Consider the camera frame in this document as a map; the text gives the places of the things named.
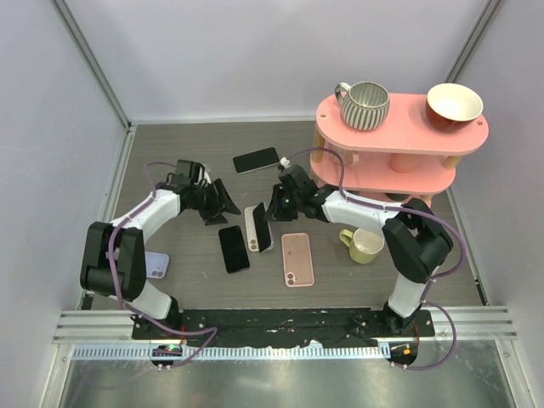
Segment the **phone with white edge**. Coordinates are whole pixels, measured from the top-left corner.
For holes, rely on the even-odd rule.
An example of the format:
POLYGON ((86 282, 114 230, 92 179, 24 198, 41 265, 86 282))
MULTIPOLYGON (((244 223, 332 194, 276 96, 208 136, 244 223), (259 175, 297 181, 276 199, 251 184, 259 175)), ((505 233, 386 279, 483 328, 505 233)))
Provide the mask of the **phone with white edge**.
POLYGON ((256 232, 258 251, 268 251, 273 246, 273 237, 270 232, 269 222, 265 219, 266 208, 263 202, 252 210, 252 218, 256 232))

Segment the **beige phone case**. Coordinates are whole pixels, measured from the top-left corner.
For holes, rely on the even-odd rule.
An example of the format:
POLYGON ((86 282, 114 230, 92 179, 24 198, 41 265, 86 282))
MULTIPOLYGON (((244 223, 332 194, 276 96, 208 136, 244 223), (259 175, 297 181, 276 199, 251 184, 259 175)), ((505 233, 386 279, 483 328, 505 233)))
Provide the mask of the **beige phone case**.
POLYGON ((259 252, 258 249, 258 238, 257 238, 257 232, 255 229, 255 224, 253 221, 253 210, 256 208, 256 206, 246 207, 244 209, 244 219, 245 219, 245 226, 246 226, 246 243, 247 248, 250 252, 259 252))

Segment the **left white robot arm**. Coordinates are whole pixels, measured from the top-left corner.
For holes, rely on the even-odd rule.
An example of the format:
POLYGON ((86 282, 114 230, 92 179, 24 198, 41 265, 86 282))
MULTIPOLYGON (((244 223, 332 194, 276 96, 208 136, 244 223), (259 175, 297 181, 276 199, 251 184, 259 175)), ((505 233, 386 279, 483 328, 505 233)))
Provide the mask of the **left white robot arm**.
POLYGON ((151 323, 164 339, 181 327, 178 302, 147 278, 145 243, 170 220, 186 210, 199 214, 206 225, 225 224, 225 213, 239 215, 221 179, 213 180, 206 166, 179 159, 134 209, 110 222, 88 227, 80 273, 82 289, 113 298, 151 323))

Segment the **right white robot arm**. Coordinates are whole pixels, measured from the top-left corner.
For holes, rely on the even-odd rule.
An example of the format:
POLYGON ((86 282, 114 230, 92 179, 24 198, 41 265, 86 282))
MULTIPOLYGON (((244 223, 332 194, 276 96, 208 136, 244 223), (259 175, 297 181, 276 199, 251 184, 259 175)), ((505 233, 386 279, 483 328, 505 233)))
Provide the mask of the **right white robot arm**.
POLYGON ((397 207, 363 200, 334 185, 318 187, 299 165, 280 166, 265 218, 292 221, 300 214, 324 223, 346 224, 384 239, 398 277, 384 304, 383 323, 395 336, 415 324, 428 281, 443 264, 453 240, 424 201, 411 199, 397 207))

